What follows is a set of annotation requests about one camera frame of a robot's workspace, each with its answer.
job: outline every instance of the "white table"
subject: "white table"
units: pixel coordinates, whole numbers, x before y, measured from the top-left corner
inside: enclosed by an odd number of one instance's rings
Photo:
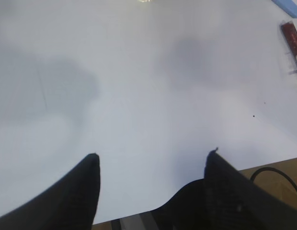
[[[216,146],[239,170],[297,157],[291,18],[270,0],[2,2],[0,216],[91,152],[95,223],[160,207]]]

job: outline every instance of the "red object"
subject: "red object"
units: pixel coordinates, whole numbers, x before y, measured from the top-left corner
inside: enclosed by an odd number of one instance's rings
[[[288,45],[293,53],[294,57],[297,57],[297,30],[293,25],[293,22],[288,22],[281,25],[283,34],[288,42]]]

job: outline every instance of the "black cable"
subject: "black cable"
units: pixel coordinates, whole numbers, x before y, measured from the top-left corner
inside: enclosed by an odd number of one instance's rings
[[[263,167],[263,168],[260,168],[260,169],[256,170],[253,173],[253,175],[251,176],[250,181],[254,182],[256,176],[258,174],[260,174],[261,172],[263,172],[263,171],[273,171],[273,172],[276,172],[278,174],[281,174],[283,177],[285,177],[291,183],[291,185],[294,187],[294,189],[297,192],[297,185],[296,185],[296,183],[294,183],[294,181],[287,174],[285,174],[284,172],[282,172],[282,171],[280,171],[278,169],[271,168],[271,167]]]

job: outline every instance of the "black object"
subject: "black object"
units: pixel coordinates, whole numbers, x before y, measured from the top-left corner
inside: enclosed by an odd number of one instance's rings
[[[297,210],[247,180],[216,151],[208,155],[204,181],[213,229],[297,230]]]
[[[152,215],[161,230],[297,230],[297,210],[253,184],[216,151],[203,180],[189,183]]]
[[[100,159],[87,155],[42,194],[0,218],[0,230],[90,230],[100,193]]]
[[[120,219],[114,219],[111,221],[112,230],[122,230]]]
[[[276,172],[276,173],[282,175],[283,177],[285,177],[291,183],[291,185],[294,187],[294,189],[297,192],[297,185],[296,185],[296,183],[294,183],[294,181],[286,173],[284,173],[284,172],[282,172],[282,171],[280,171],[278,169],[272,168],[272,167],[263,167],[263,168],[257,169],[253,173],[253,175],[251,176],[250,181],[254,182],[256,176],[258,174],[260,174],[261,172],[264,172],[264,171],[273,171],[273,172]]]

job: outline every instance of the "blue object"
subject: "blue object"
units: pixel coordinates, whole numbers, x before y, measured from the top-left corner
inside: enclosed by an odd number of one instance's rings
[[[283,11],[293,18],[297,18],[297,5],[292,0],[272,0]]]

